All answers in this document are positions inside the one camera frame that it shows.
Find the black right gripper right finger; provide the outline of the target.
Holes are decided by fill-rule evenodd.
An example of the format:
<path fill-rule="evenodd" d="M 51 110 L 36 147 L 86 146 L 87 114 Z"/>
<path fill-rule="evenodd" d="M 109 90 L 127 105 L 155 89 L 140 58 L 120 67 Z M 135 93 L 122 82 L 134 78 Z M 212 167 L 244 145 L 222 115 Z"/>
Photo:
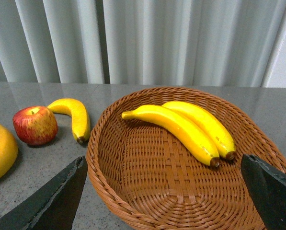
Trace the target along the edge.
<path fill-rule="evenodd" d="M 241 174 L 268 230 L 286 230 L 286 174 L 255 155 L 244 154 Z"/>

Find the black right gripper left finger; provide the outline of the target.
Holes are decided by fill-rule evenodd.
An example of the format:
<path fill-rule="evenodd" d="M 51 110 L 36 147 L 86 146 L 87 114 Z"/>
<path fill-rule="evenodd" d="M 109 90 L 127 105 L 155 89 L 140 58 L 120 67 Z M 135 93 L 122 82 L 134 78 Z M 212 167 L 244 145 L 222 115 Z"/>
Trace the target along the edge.
<path fill-rule="evenodd" d="M 70 230 L 87 177 L 80 156 L 0 218 L 0 230 Z"/>

